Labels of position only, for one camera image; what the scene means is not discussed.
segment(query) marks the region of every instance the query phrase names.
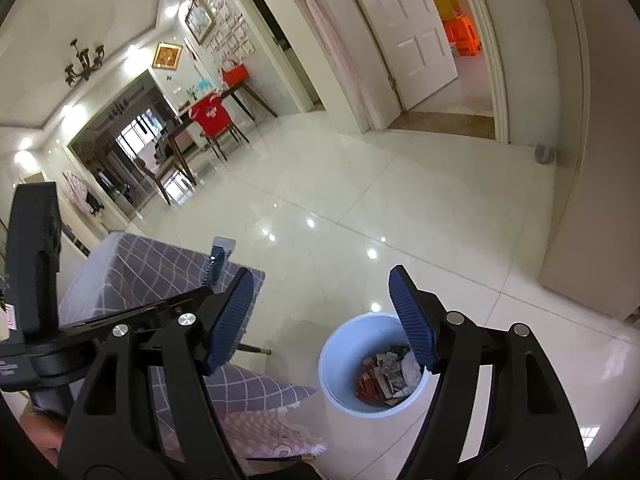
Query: white door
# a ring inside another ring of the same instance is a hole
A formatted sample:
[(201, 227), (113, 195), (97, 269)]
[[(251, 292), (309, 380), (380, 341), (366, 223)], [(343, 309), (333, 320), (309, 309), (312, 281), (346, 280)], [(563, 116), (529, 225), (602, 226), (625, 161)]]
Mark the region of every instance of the white door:
[(406, 109), (458, 76), (433, 0), (362, 0)]

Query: framed painting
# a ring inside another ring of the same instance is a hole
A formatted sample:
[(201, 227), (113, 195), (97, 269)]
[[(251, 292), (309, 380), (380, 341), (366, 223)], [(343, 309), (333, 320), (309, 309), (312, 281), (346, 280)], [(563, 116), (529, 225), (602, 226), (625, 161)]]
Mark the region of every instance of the framed painting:
[(178, 68), (178, 61), (180, 59), (180, 53), (182, 52), (181, 45), (174, 45), (171, 43), (158, 43), (156, 47), (156, 54), (154, 56), (153, 67), (154, 68), (167, 68), (169, 70), (175, 70)]
[(215, 17), (210, 7), (203, 0), (192, 0), (184, 22), (189, 27), (199, 45), (204, 42), (207, 34), (215, 24)]

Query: black device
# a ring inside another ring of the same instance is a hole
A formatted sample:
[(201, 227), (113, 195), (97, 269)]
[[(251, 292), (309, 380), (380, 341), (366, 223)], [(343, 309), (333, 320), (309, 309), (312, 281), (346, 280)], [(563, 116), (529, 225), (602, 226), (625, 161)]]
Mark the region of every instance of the black device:
[[(6, 478), (67, 480), (243, 479), (223, 434), (203, 374), (212, 372), (211, 334), (241, 283), (209, 288), (123, 313), (58, 326), (55, 275), (60, 215), (53, 183), (18, 186), (7, 254), (7, 304), (16, 325), (0, 343), (0, 388), (28, 390), (34, 406), (68, 417), (56, 470), (40, 455), (0, 399), (0, 472)], [(407, 480), (573, 480), (586, 469), (574, 414), (531, 330), (476, 326), (418, 290), (403, 267), (396, 288), (418, 309), (428, 359), (440, 379), (420, 434), (399, 475)], [(148, 367), (164, 367), (175, 429), (186, 459), (162, 451)], [(481, 365), (493, 367), (478, 455), (459, 463)], [(68, 385), (86, 377), (74, 402)], [(310, 478), (309, 470), (294, 470)], [(261, 475), (289, 478), (291, 471)]]

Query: chandelier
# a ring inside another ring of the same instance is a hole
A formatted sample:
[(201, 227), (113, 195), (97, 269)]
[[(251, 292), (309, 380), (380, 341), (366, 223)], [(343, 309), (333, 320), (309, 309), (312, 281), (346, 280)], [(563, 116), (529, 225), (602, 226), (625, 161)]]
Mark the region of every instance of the chandelier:
[(123, 98), (119, 102), (116, 101), (114, 102), (113, 107), (111, 107), (111, 110), (109, 110), (107, 117), (110, 121), (113, 121), (116, 118), (121, 117), (127, 108), (129, 108), (129, 101), (126, 99)]
[(85, 81), (89, 81), (91, 74), (97, 70), (100, 70), (102, 67), (102, 60), (104, 59), (104, 45), (99, 45), (95, 48), (95, 59), (94, 63), (91, 63), (89, 59), (89, 49), (86, 48), (83, 51), (78, 50), (78, 39), (73, 40), (70, 46), (74, 47), (76, 50), (76, 57), (80, 61), (82, 65), (82, 72), (76, 73), (74, 70), (73, 63), (65, 68), (66, 79), (65, 83), (69, 86), (74, 86), (81, 79)]

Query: metal screw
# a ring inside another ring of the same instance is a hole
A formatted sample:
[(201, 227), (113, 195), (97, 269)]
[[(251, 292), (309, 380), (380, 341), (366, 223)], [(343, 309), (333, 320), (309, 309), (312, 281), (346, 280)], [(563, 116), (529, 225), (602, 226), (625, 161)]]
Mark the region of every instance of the metal screw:
[(452, 325), (462, 325), (465, 322), (465, 317), (454, 310), (447, 314), (447, 321)]
[(122, 337), (129, 331), (129, 327), (125, 324), (116, 325), (111, 330), (111, 333), (116, 337)]
[(191, 312), (182, 314), (178, 318), (178, 323), (180, 323), (182, 326), (189, 326), (194, 324), (195, 322), (196, 322), (196, 315), (192, 314)]
[(529, 327), (527, 325), (523, 325), (522, 323), (518, 323), (514, 325), (513, 331), (516, 333), (516, 335), (519, 335), (520, 337), (526, 337), (531, 333), (531, 330), (529, 330)]

